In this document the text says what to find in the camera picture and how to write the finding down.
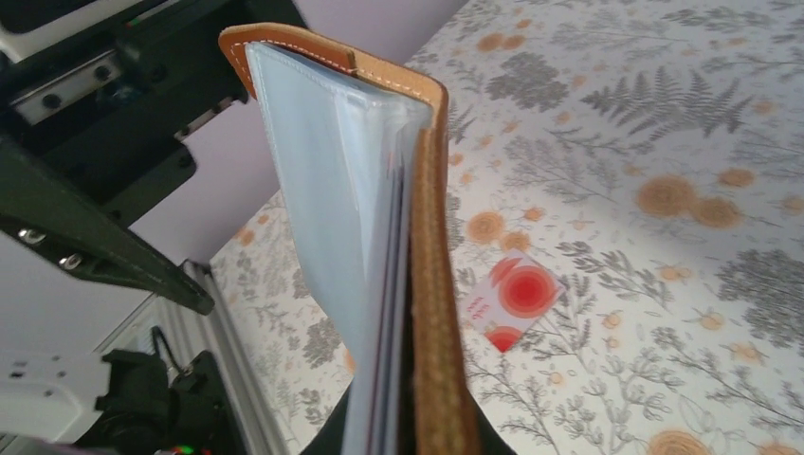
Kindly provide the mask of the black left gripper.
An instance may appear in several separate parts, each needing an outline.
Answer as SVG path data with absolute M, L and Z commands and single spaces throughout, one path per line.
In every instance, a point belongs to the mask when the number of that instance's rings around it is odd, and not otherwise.
M 210 314 L 208 291 L 121 224 L 192 178 L 188 135 L 247 101 L 218 38 L 261 22 L 305 26 L 293 1 L 148 1 L 21 62 L 1 52 L 2 231 L 77 280 Z

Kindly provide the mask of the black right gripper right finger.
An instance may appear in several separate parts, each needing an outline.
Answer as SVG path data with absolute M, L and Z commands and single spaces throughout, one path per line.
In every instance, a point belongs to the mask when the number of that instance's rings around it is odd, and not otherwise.
M 474 406 L 478 422 L 478 434 L 482 455 L 516 455 L 496 429 L 489 422 L 479 405 Z

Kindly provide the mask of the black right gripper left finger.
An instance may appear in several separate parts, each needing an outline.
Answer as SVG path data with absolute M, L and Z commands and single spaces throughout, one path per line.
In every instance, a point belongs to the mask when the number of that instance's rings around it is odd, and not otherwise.
M 349 395 L 346 391 L 340 397 L 318 434 L 302 450 L 301 455 L 341 454 Z

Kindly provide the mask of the brown leather card holder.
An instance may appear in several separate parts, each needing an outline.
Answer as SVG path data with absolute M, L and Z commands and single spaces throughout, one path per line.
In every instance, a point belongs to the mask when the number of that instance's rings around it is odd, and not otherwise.
M 302 277 L 356 359 L 345 454 L 478 454 L 448 254 L 448 91 L 311 30 L 226 28 Z

